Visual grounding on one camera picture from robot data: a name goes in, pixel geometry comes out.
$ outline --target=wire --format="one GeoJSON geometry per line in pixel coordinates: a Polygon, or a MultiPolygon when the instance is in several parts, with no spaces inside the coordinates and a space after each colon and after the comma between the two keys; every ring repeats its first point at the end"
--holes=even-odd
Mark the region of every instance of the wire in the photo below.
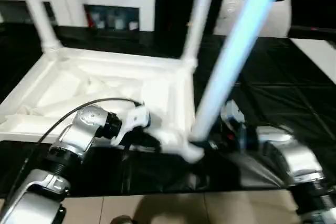
{"type": "Polygon", "coordinates": [[[30,153],[28,154],[28,156],[26,157],[20,171],[18,172],[15,180],[14,180],[14,183],[13,185],[11,186],[11,189],[9,190],[9,193],[6,197],[6,201],[5,203],[8,203],[9,200],[11,199],[11,197],[13,196],[13,193],[14,193],[14,190],[16,188],[16,185],[17,183],[19,182],[19,180],[21,179],[21,176],[22,176],[22,173],[24,172],[24,170],[26,169],[27,167],[27,164],[29,162],[29,160],[31,159],[31,157],[33,156],[35,150],[37,149],[37,147],[39,147],[42,143],[42,141],[50,134],[51,131],[53,131],[61,122],[63,122],[66,118],[68,118],[70,115],[72,115],[73,113],[75,113],[76,111],[86,107],[86,106],[89,106],[89,105],[92,105],[94,103],[98,103],[98,102],[105,102],[105,101],[125,101],[125,102],[133,102],[134,105],[137,107],[137,106],[140,106],[141,103],[137,102],[137,101],[134,101],[132,99],[127,99],[127,98],[101,98],[101,99],[96,99],[96,100],[93,100],[93,101],[90,101],[90,102],[87,102],[87,103],[84,103],[78,107],[76,107],[75,109],[71,110],[70,112],[68,112],[67,114],[65,114],[63,117],[61,117],[52,127],[50,127],[50,129],[47,130],[46,133],[43,134],[43,136],[36,142],[36,144],[34,145],[34,147],[30,150],[30,153]]]}

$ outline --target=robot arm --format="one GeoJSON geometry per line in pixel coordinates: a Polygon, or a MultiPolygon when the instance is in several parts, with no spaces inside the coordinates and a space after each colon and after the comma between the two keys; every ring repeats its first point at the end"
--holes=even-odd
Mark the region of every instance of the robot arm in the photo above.
{"type": "Polygon", "coordinates": [[[336,207],[325,187],[322,167],[311,149],[295,139],[285,128],[252,126],[234,101],[222,108],[221,118],[235,133],[236,148],[254,150],[266,157],[288,186],[303,223],[335,224],[336,207]]]}
{"type": "Polygon", "coordinates": [[[111,145],[118,145],[125,133],[149,124],[150,114],[143,105],[122,118],[95,105],[79,110],[72,124],[50,147],[40,167],[29,173],[6,204],[0,224],[61,223],[66,213],[61,202],[95,137],[107,138],[111,145]]]}

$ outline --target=white tray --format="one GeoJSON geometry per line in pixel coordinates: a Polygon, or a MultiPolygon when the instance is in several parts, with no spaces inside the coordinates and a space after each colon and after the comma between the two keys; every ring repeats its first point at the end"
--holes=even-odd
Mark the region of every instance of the white tray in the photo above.
{"type": "MultiPolygon", "coordinates": [[[[163,127],[188,134],[194,122],[192,71],[181,60],[61,48],[43,54],[0,104],[0,141],[35,142],[61,116],[82,103],[107,97],[144,102],[163,127]]],[[[102,102],[119,113],[132,103],[102,102]]],[[[45,140],[55,141],[65,120],[45,140]]]]}

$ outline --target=beige floor tile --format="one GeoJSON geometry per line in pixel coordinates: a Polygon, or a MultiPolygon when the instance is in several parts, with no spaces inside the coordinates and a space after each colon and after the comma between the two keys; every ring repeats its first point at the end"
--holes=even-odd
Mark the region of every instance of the beige floor tile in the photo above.
{"type": "Polygon", "coordinates": [[[259,224],[299,223],[296,205],[286,190],[249,191],[247,193],[259,224]]]}
{"type": "Polygon", "coordinates": [[[67,214],[63,224],[99,224],[103,197],[66,198],[67,214]]]}
{"type": "Polygon", "coordinates": [[[210,224],[257,224],[246,192],[205,193],[210,224]]]}
{"type": "Polygon", "coordinates": [[[203,194],[105,197],[100,224],[119,215],[138,224],[207,224],[203,194]]]}

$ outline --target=black table surface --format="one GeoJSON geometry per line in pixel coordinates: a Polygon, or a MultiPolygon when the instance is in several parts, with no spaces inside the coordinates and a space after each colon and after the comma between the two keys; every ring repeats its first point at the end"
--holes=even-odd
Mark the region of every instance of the black table surface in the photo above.
{"type": "MultiPolygon", "coordinates": [[[[154,33],[115,33],[85,28],[56,28],[66,47],[179,58],[184,38],[154,33]]],[[[197,107],[225,37],[205,36],[194,73],[197,107]]],[[[1,100],[41,56],[40,41],[32,26],[1,25],[0,55],[3,59],[1,100]]],[[[251,124],[275,123],[290,127],[296,138],[316,154],[330,181],[336,177],[336,87],[289,39],[259,38],[230,95],[251,124]]],[[[220,139],[218,122],[209,138],[220,139]]],[[[5,197],[32,143],[0,142],[0,197],[5,197]]],[[[46,154],[39,147],[29,165],[32,169],[46,154]]],[[[258,154],[207,150],[197,164],[160,153],[133,153],[122,161],[122,151],[93,148],[71,196],[183,193],[279,189],[284,183],[258,154]]]]}

